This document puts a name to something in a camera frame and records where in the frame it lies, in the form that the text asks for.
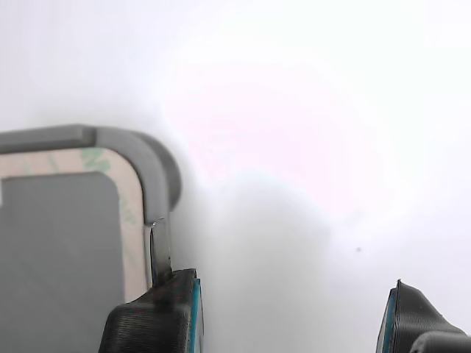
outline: metal bracket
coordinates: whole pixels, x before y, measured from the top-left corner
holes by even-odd
[[[148,224],[144,228],[146,259],[148,267],[147,282],[149,287],[157,287],[167,282],[172,276],[170,259],[169,227],[164,217]]]

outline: black textured grip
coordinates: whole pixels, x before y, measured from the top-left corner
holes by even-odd
[[[468,339],[462,330],[440,315],[420,290],[397,281],[397,287],[389,295],[377,352],[409,353],[415,350],[415,353],[422,353],[420,349],[426,349],[430,350],[427,353],[438,353],[439,350],[435,352],[431,348],[436,342],[440,342],[437,348],[454,343],[456,347],[462,347]]]
[[[116,307],[108,316],[99,353],[188,352],[195,278],[194,269],[175,271],[165,285]]]

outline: beige adhesive strip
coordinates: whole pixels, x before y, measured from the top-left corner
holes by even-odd
[[[118,153],[101,148],[0,155],[0,179],[97,171],[114,181],[119,194],[124,295],[129,302],[147,290],[143,196],[134,168]]]

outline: white wall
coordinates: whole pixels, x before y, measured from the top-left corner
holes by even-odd
[[[0,127],[177,155],[208,352],[372,352],[396,279],[471,332],[471,6],[0,1]]]

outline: blue edge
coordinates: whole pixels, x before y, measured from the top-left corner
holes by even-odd
[[[383,353],[389,353],[392,348],[392,329],[394,326],[394,309],[396,308],[397,291],[392,291],[389,297],[388,313],[386,316],[386,330],[384,333]]]
[[[199,279],[194,280],[193,285],[193,307],[191,308],[191,332],[190,332],[190,353],[195,352],[196,328],[198,326],[199,301],[201,300],[201,284]]]

